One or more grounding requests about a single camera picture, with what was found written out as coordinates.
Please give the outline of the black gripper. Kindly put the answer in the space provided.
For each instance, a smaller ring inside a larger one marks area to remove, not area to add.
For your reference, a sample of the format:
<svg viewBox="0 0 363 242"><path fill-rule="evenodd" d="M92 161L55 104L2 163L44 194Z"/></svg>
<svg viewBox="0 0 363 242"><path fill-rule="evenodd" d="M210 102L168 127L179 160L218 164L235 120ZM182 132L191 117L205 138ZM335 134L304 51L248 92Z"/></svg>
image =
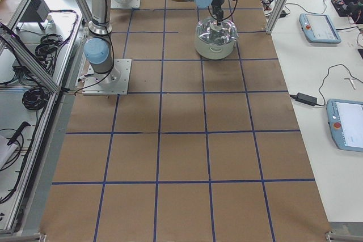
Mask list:
<svg viewBox="0 0 363 242"><path fill-rule="evenodd" d="M212 12L215 12L215 16L216 16L216 24L218 26L221 25L221 23L223 22L223 10L221 10L222 5L224 4L225 0L212 0Z"/></svg>

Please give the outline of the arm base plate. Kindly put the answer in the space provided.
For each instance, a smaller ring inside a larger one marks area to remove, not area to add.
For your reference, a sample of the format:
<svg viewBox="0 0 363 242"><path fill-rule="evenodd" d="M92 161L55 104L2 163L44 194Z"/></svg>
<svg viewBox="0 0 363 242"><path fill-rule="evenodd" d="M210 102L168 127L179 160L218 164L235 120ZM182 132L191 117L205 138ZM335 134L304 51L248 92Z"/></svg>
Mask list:
<svg viewBox="0 0 363 242"><path fill-rule="evenodd" d="M131 59L115 59L111 73L101 75L94 73L94 69L89 65L87 73L91 76L85 79L82 93L84 95L126 95L131 66Z"/></svg>
<svg viewBox="0 0 363 242"><path fill-rule="evenodd" d="M141 0L111 0L112 10L139 9Z"/></svg>

